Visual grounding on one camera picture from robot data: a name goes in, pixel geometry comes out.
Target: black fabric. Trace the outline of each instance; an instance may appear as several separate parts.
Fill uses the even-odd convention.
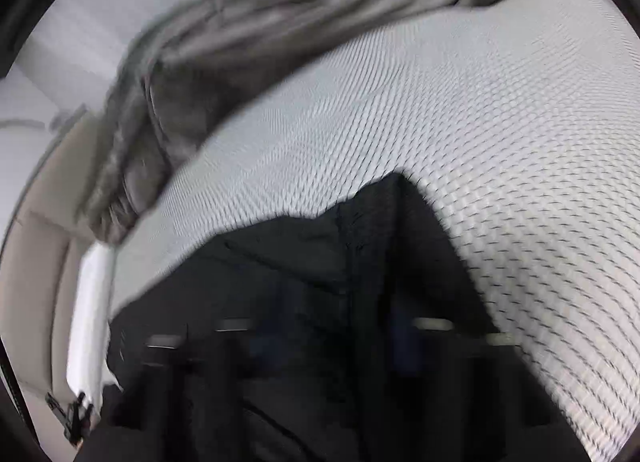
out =
[[[450,330],[421,330],[424,318]],[[588,460],[514,348],[492,340],[502,336],[463,262],[398,174],[315,219],[213,237],[115,317],[108,364],[135,388],[149,337],[198,343],[230,323],[248,324],[238,407],[258,460]],[[222,380],[184,379],[188,456],[158,460],[236,460],[211,433],[238,430],[220,424],[233,404],[202,397]],[[108,401],[105,428],[121,427],[123,404]]]

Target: gray cloth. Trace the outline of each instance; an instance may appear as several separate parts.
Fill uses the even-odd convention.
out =
[[[96,238],[121,242],[212,129],[291,72],[367,30],[459,1],[199,0],[158,23],[106,105],[85,208]]]

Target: white mesh fabric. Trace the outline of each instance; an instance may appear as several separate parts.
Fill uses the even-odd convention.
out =
[[[368,33],[229,119],[120,250],[112,309],[213,234],[402,170],[596,462],[640,417],[640,42],[608,0]],[[215,279],[212,280],[215,290]]]

